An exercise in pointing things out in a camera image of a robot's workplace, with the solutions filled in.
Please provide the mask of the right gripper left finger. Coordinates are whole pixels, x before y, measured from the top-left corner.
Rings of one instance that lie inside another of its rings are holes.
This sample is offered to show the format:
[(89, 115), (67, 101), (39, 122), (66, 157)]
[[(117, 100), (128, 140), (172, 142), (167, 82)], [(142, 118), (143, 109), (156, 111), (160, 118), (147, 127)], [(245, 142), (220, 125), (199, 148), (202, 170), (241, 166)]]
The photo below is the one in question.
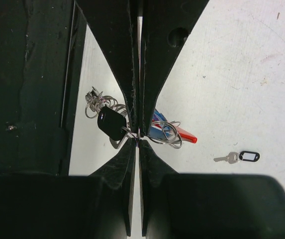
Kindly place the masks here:
[(131, 235), (136, 141), (89, 176), (0, 175), (0, 239)]

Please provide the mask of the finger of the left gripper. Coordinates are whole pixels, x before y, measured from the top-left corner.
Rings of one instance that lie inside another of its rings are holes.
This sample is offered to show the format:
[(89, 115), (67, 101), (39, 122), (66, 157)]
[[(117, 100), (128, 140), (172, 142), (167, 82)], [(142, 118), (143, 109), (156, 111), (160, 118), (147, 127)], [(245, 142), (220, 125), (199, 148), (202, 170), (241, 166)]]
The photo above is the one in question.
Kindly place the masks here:
[(139, 80), (139, 128), (150, 131), (160, 91), (207, 0), (144, 0)]
[(124, 97), (129, 123), (138, 131), (138, 1), (79, 0), (77, 5)]

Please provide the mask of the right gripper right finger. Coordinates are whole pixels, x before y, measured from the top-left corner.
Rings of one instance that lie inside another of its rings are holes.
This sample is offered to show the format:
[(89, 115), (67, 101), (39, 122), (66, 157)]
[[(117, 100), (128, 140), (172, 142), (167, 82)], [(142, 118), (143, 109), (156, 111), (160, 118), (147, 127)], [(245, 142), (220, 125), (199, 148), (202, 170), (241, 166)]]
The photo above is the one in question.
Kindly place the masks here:
[(270, 176), (179, 173), (139, 143), (142, 236), (285, 239), (285, 191)]

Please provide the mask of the blue tag key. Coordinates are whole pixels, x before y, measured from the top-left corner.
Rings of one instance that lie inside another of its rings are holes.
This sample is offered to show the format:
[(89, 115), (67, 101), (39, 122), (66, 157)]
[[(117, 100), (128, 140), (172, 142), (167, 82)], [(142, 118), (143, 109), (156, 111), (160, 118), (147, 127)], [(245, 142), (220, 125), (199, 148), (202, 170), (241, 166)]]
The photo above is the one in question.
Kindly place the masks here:
[[(155, 109), (152, 121), (167, 121), (163, 114)], [(149, 137), (158, 140), (167, 140), (172, 136), (172, 129), (169, 126), (165, 126), (162, 130), (162, 124), (155, 124), (150, 127)]]

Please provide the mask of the keys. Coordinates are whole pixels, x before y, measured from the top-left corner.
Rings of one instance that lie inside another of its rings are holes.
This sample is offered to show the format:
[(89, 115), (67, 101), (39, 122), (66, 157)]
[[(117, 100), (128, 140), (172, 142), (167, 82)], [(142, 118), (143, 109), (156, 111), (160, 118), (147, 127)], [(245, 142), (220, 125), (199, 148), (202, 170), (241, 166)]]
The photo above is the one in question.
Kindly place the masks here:
[(98, 113), (97, 125), (109, 137), (113, 148), (119, 149), (128, 134), (126, 118), (113, 109), (104, 106)]

